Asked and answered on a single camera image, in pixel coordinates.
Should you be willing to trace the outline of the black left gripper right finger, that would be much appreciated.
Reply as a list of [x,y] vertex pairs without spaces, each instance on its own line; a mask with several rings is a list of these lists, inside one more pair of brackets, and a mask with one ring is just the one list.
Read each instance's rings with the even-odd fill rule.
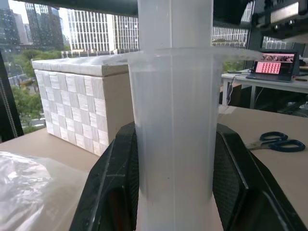
[[213,194],[223,231],[307,231],[270,170],[218,124]]

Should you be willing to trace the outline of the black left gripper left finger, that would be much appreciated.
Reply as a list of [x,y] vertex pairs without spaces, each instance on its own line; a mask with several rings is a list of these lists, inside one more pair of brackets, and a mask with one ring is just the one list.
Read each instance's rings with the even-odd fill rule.
[[69,231],[135,231],[138,200],[138,146],[131,122],[90,170]]

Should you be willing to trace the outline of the large translucent plastic syringe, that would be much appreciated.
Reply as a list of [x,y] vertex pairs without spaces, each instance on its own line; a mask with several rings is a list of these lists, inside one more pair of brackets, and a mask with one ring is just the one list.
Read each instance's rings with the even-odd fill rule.
[[256,51],[212,46],[214,0],[138,0],[129,68],[138,142],[138,231],[211,231],[224,61]]

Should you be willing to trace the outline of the open laptop with pink screen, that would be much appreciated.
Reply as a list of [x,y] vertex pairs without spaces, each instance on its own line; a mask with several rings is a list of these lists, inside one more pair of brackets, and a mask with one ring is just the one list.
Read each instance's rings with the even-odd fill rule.
[[299,74],[299,54],[294,50],[262,51],[261,58],[254,61],[247,79],[291,82]]

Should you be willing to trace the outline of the white desk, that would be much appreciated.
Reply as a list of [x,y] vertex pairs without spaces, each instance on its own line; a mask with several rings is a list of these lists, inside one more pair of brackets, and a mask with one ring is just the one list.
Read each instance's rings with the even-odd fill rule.
[[304,76],[294,77],[291,82],[273,82],[264,80],[247,79],[247,70],[243,70],[241,74],[225,73],[221,75],[223,82],[222,91],[222,104],[228,105],[228,85],[229,83],[235,83],[240,85],[248,85],[252,87],[250,97],[250,109],[254,109],[256,104],[256,87],[269,88],[274,90],[285,90],[298,93],[308,94],[308,72]]

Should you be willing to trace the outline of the clear plastic bag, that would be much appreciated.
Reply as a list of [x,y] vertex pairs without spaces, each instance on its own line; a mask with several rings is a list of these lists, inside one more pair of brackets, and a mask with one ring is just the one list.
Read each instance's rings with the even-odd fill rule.
[[88,173],[0,152],[0,231],[69,231]]

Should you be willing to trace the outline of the white woven storage box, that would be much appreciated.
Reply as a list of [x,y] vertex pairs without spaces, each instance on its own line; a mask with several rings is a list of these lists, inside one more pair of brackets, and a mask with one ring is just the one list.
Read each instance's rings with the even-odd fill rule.
[[128,65],[116,56],[36,60],[32,67],[49,134],[100,156],[134,120]]

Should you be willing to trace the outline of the blue handled scissors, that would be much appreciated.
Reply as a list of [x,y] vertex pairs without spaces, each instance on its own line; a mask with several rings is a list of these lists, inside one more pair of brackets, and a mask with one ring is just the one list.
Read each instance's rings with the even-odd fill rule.
[[258,141],[247,144],[246,148],[250,151],[271,149],[278,152],[295,153],[305,150],[306,146],[298,140],[289,139],[288,135],[282,132],[271,131],[263,133]]

